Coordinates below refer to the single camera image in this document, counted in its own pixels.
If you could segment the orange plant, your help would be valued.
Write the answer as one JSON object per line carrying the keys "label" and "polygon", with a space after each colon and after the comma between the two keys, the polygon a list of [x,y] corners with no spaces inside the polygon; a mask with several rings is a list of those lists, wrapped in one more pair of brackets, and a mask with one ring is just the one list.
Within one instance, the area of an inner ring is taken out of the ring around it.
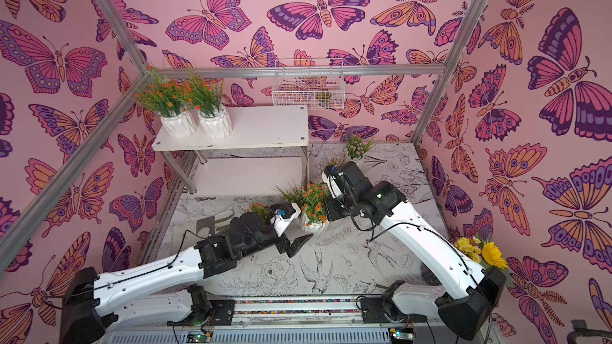
{"label": "orange plant", "polygon": [[186,85],[167,78],[153,66],[148,66],[146,70],[148,83],[137,91],[137,102],[159,116],[172,138],[183,139],[193,135],[197,127],[190,113]]}
{"label": "orange plant", "polygon": [[194,108],[205,134],[214,140],[229,136],[234,124],[223,103],[223,79],[204,78],[191,73],[185,83],[186,102]]}
{"label": "orange plant", "polygon": [[328,225],[324,201],[328,197],[324,183],[309,183],[301,188],[301,228],[306,233],[319,234]]}
{"label": "orange plant", "polygon": [[272,217],[272,210],[267,205],[262,205],[259,202],[251,202],[249,207],[244,210],[242,216],[246,217],[248,221],[268,225]]}

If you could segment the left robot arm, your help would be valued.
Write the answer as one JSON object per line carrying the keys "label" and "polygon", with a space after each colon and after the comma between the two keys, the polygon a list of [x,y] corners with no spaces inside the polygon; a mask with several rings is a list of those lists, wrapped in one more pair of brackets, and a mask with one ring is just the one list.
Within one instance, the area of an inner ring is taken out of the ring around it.
{"label": "left robot arm", "polygon": [[164,288],[189,283],[192,305],[187,317],[198,323],[212,319],[213,307],[196,280],[205,280],[231,269],[244,257],[269,247],[295,256],[311,239],[306,234],[295,240],[285,235],[290,221],[280,220],[280,229],[256,213],[235,218],[224,233],[207,237],[167,259],[118,272],[96,274],[91,268],[79,271],[62,299],[62,343],[93,343],[118,322],[118,309]]}

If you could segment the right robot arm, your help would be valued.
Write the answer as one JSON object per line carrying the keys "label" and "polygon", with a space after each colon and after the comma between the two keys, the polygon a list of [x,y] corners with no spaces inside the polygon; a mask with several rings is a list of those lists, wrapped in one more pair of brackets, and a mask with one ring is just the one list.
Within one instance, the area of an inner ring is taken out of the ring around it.
{"label": "right robot arm", "polygon": [[322,179],[330,196],[325,208],[331,221],[366,218],[382,234],[390,233],[406,245],[438,279],[437,287],[416,288],[393,283],[382,296],[387,315],[422,315],[441,320],[457,337],[472,341],[485,323],[490,323],[505,287],[502,270],[484,268],[439,234],[387,181],[373,185],[350,161],[327,166]]}

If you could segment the white two-tier rack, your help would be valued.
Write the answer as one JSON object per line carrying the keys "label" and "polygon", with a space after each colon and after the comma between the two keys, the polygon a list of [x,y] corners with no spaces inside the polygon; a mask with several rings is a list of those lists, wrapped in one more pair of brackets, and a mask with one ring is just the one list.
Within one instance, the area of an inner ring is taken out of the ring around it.
{"label": "white two-tier rack", "polygon": [[[309,181],[308,109],[304,105],[229,108],[234,130],[214,140],[199,128],[181,139],[161,129],[153,144],[193,197],[274,196]],[[208,159],[207,151],[291,148],[298,156]]]}

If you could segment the pink plant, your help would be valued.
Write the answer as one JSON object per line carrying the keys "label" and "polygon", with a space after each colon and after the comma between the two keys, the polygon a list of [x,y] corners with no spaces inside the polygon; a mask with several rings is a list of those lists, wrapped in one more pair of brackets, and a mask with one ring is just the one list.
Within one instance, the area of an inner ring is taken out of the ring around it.
{"label": "pink plant", "polygon": [[338,155],[330,159],[327,163],[327,166],[341,167],[342,165],[346,164],[349,160],[350,160],[349,157],[347,157],[346,155],[344,156]]}
{"label": "pink plant", "polygon": [[358,135],[348,135],[346,138],[347,157],[352,161],[363,159],[373,147],[372,140],[365,140]]}
{"label": "pink plant", "polygon": [[304,188],[291,186],[289,190],[285,191],[279,186],[277,190],[281,193],[282,197],[289,203],[296,203],[299,207],[302,207],[305,203]]}

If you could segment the pink plant left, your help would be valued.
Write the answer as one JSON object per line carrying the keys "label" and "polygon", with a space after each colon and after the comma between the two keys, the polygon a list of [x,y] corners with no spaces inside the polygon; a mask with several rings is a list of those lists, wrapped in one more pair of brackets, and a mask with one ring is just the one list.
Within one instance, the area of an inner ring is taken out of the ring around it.
{"label": "pink plant left", "polygon": [[302,207],[305,203],[304,188],[291,186],[289,190],[285,191],[279,186],[277,190],[281,193],[282,197],[289,203],[296,203],[299,207]]}

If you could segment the pink plant far back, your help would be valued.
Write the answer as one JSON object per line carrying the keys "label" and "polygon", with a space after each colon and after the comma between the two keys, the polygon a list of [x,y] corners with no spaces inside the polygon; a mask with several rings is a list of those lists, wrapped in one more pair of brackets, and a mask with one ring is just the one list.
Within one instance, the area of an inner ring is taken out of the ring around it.
{"label": "pink plant far back", "polygon": [[346,138],[347,157],[352,161],[363,159],[373,147],[372,140],[365,140],[358,135],[348,135]]}

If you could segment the yellow flower bouquet vase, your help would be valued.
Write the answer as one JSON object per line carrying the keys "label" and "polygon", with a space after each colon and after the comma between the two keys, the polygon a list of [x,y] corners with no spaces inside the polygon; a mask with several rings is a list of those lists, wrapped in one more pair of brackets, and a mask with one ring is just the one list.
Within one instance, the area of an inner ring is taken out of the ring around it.
{"label": "yellow flower bouquet vase", "polygon": [[514,286],[508,262],[503,258],[502,252],[494,242],[483,240],[479,235],[476,235],[474,237],[460,237],[455,240],[453,246],[484,269],[496,268],[501,270],[506,278],[506,285]]}

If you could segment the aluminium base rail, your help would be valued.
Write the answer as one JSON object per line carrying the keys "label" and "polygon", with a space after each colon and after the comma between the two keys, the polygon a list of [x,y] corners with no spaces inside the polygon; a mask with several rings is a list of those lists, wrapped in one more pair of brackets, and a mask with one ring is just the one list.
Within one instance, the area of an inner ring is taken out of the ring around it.
{"label": "aluminium base rail", "polygon": [[441,320],[421,315],[392,319],[379,296],[213,298],[209,317],[185,323],[186,298],[123,307],[101,343],[462,343]]}

